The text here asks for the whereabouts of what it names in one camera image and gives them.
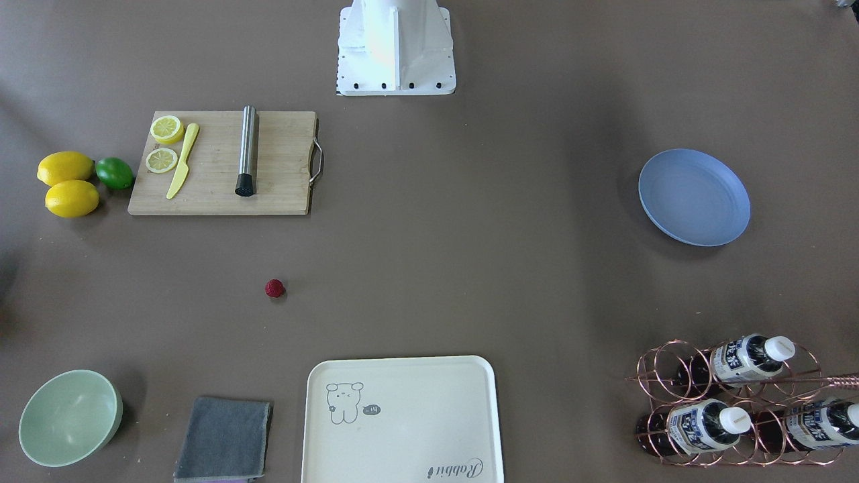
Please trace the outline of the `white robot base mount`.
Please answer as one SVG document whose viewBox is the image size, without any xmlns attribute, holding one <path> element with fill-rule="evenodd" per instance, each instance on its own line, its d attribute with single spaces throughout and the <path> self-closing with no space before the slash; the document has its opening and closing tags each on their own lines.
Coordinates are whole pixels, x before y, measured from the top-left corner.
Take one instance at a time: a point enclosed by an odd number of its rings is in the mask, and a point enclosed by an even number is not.
<svg viewBox="0 0 859 483">
<path fill-rule="evenodd" d="M 449 95 L 455 89 L 450 15 L 438 2 L 354 1 L 340 10 L 338 95 Z"/>
</svg>

